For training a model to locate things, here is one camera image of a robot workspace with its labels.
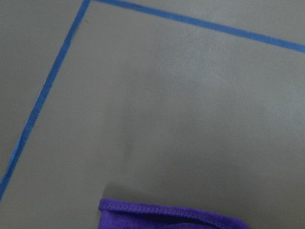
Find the purple cloth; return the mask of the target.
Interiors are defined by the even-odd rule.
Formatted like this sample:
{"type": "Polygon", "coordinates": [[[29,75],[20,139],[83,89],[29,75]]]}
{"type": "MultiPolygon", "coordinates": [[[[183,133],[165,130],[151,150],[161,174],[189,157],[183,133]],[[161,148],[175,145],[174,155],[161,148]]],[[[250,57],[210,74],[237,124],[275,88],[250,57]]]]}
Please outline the purple cloth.
{"type": "Polygon", "coordinates": [[[208,211],[100,200],[100,229],[248,229],[243,221],[208,211]]]}

